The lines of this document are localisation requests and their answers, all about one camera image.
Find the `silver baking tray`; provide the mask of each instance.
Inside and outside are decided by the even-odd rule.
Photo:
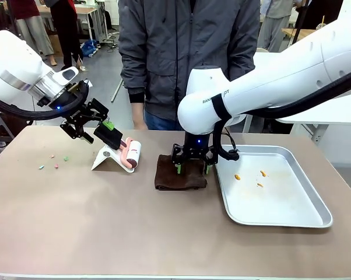
[[[232,146],[223,148],[231,150]],[[254,226],[332,225],[330,211],[289,150],[279,146],[237,148],[238,161],[220,157],[216,166],[224,205],[232,220]]]

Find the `brown tabletop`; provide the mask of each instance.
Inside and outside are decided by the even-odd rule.
[[[294,37],[296,34],[297,29],[292,29],[292,28],[282,28],[282,32],[284,32],[285,35],[288,35],[290,37]],[[299,41],[302,40],[303,38],[309,36],[310,34],[316,32],[314,29],[301,29],[300,34],[299,34]]]
[[[205,190],[156,191],[157,157],[184,132],[125,135],[142,143],[134,174],[114,162],[90,171],[102,142],[59,127],[28,127],[2,152],[0,274],[351,277],[351,189],[309,139],[234,135],[290,149],[334,216],[329,230],[232,222],[215,172]]]
[[[84,8],[84,7],[75,7],[75,8],[76,8],[77,14],[79,15],[88,15],[96,10],[95,8]],[[38,6],[38,11],[40,11],[40,13],[50,13],[50,8],[46,6]]]

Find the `blue jeans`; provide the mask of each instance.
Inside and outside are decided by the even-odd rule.
[[[145,122],[149,130],[182,131],[178,121],[165,120],[148,113],[145,110]]]

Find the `white holder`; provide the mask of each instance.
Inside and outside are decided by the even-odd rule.
[[[125,169],[126,172],[133,173],[135,168],[129,169],[126,166],[124,166],[121,163],[120,156],[121,156],[120,150],[113,150],[108,145],[105,145],[103,148],[100,149],[100,151],[99,151],[99,153],[94,161],[92,170],[94,170],[98,165],[100,165],[106,159],[112,158],[115,162],[117,162],[118,165],[120,165],[123,169]]]

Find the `folded cloth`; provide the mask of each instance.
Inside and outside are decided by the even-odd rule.
[[[202,160],[188,160],[182,164],[181,174],[171,162],[170,156],[160,155],[157,161],[155,188],[159,191],[185,191],[206,188],[204,178],[204,162]]]

